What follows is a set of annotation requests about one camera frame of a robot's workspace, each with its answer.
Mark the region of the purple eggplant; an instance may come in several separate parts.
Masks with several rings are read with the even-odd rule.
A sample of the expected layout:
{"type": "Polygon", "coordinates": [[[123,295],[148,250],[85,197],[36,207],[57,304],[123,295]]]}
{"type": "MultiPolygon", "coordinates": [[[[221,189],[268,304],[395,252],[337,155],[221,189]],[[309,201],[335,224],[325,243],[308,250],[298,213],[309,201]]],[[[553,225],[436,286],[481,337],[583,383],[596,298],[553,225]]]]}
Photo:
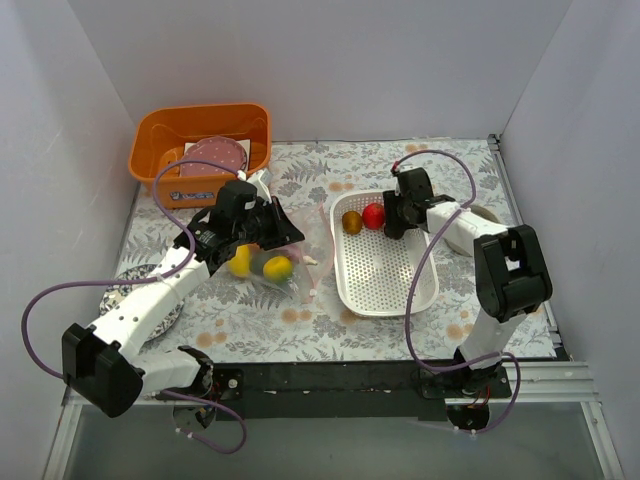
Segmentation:
{"type": "Polygon", "coordinates": [[[281,248],[284,254],[289,257],[292,261],[297,263],[302,263],[304,265],[313,265],[316,266],[318,261],[312,258],[309,255],[306,255],[299,246],[297,245],[287,245],[281,248]]]}

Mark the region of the green lime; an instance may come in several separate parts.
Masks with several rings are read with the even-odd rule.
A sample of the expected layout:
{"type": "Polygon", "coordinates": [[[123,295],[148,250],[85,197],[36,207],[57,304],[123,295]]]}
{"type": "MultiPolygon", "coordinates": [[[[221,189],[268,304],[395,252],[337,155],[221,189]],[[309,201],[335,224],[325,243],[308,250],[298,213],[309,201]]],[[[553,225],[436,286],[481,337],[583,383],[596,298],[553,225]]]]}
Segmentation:
{"type": "Polygon", "coordinates": [[[287,283],[294,272],[293,262],[286,256],[276,255],[263,265],[263,276],[276,285],[287,283]]]}

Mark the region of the clear zip top bag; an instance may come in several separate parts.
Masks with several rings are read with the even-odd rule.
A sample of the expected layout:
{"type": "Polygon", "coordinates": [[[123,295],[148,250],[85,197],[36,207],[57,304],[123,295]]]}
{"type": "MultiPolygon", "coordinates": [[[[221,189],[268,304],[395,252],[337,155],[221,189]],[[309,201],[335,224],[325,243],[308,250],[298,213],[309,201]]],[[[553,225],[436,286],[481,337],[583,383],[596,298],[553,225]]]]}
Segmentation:
{"type": "MultiPolygon", "coordinates": [[[[287,283],[279,285],[269,282],[264,276],[259,277],[253,275],[251,272],[248,277],[239,279],[250,280],[261,286],[277,289],[291,298],[298,299],[303,303],[308,303],[317,294],[320,281],[331,270],[334,255],[334,241],[322,203],[292,211],[288,214],[288,217],[305,235],[304,241],[292,245],[299,246],[306,255],[317,260],[318,264],[316,266],[304,265],[292,261],[288,257],[294,264],[294,272],[287,283]]],[[[276,255],[286,256],[281,250],[282,247],[273,250],[263,250],[257,244],[249,244],[248,246],[251,249],[251,256],[258,251],[268,252],[270,258],[276,255]]]]}

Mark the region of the yellow mango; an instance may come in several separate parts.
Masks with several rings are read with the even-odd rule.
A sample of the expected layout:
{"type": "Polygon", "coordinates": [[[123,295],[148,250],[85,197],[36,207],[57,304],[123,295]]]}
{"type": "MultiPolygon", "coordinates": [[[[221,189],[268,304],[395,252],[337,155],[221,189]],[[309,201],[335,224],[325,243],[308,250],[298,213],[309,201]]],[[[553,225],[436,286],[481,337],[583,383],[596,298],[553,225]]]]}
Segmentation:
{"type": "Polygon", "coordinates": [[[235,255],[227,263],[229,272],[238,278],[250,275],[251,249],[248,245],[239,246],[235,255]]]}

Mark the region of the white perforated plastic basket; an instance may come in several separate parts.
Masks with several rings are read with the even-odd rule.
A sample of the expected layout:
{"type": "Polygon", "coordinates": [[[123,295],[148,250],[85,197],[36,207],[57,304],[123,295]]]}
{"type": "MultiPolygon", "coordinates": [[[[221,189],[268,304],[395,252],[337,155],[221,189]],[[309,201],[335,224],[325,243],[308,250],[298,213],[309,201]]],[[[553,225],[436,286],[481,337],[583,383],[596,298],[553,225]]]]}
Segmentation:
{"type": "Polygon", "coordinates": [[[417,229],[399,240],[381,230],[363,228],[356,235],[344,231],[345,213],[360,213],[369,204],[382,202],[380,190],[354,190],[337,197],[330,208],[338,294],[349,310],[364,317],[405,314],[416,267],[429,246],[427,234],[417,229]]]}

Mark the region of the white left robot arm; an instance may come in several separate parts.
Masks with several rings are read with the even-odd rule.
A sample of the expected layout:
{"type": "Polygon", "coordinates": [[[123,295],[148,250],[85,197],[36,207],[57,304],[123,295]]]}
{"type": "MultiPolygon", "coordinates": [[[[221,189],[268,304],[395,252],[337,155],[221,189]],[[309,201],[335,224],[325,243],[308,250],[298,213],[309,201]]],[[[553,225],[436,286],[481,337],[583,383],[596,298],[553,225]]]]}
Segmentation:
{"type": "Polygon", "coordinates": [[[303,241],[276,197],[247,181],[224,185],[215,205],[199,211],[146,278],[116,307],[89,326],[62,336],[65,383],[114,418],[143,394],[175,389],[193,400],[213,386],[214,364],[203,352],[180,346],[168,353],[140,352],[153,330],[212,277],[238,247],[273,250],[303,241]]]}

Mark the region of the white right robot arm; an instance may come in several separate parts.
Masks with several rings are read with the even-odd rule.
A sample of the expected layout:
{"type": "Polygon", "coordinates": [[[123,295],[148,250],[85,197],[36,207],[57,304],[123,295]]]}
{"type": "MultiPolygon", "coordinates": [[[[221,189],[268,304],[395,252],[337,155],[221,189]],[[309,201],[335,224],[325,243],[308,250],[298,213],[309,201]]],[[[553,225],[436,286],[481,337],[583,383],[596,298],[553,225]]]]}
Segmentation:
{"type": "Polygon", "coordinates": [[[420,229],[435,247],[444,239],[471,255],[480,310],[451,364],[417,363],[426,384],[475,397],[499,378],[505,348],[527,315],[553,291],[538,237],[528,225],[488,221],[448,195],[435,195],[422,168],[392,169],[397,186],[383,194],[384,233],[399,240],[420,229]]]}

